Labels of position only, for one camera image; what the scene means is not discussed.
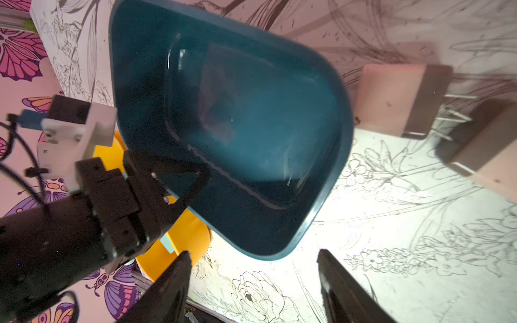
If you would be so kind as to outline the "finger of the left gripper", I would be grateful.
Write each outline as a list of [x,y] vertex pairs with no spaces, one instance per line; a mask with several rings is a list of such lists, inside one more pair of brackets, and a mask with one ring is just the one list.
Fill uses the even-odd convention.
[[151,206],[156,217],[152,236],[159,238],[176,223],[211,178],[203,163],[171,159],[153,159],[151,173]]

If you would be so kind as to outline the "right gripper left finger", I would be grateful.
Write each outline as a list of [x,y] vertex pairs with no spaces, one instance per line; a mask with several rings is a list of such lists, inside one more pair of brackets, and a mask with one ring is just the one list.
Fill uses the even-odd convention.
[[185,306],[192,270],[190,253],[180,253],[156,282],[145,278],[139,270],[131,272],[139,300],[118,322],[188,322]]

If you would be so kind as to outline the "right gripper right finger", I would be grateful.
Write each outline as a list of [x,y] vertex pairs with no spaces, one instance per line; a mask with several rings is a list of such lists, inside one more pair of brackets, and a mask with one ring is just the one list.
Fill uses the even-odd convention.
[[319,251],[317,262],[329,322],[395,323],[328,250]]

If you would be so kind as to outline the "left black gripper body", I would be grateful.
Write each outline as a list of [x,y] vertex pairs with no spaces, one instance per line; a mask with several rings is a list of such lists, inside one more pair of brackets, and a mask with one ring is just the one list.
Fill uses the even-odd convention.
[[172,227],[172,206],[156,178],[171,173],[172,161],[162,156],[127,151],[124,175],[107,170],[99,157],[78,161],[75,175],[75,258],[113,262],[145,252]]

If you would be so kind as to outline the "teal plug five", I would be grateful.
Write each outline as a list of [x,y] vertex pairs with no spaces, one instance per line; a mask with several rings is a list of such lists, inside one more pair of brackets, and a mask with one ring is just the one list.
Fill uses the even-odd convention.
[[165,249],[168,251],[169,254],[175,253],[174,245],[168,234],[164,234],[160,238],[160,242],[165,247]]

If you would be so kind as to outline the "yellow storage tray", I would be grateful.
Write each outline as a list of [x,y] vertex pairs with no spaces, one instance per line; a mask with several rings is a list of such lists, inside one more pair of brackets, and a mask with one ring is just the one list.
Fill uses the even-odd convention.
[[[112,146],[96,146],[94,157],[100,157],[107,170],[119,169],[125,173],[123,153],[126,149],[120,132],[116,131]],[[211,242],[209,228],[190,209],[183,212],[167,234],[174,245],[174,254],[169,254],[161,242],[157,241],[146,253],[136,258],[144,277],[153,282],[183,251],[190,253],[192,266],[196,266],[208,251]]]

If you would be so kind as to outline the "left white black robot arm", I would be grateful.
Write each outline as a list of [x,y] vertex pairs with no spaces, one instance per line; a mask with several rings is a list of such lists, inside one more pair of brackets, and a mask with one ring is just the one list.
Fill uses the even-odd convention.
[[26,322],[94,271],[147,252],[211,177],[205,164],[132,151],[123,165],[78,161],[79,192],[1,219],[2,322]]

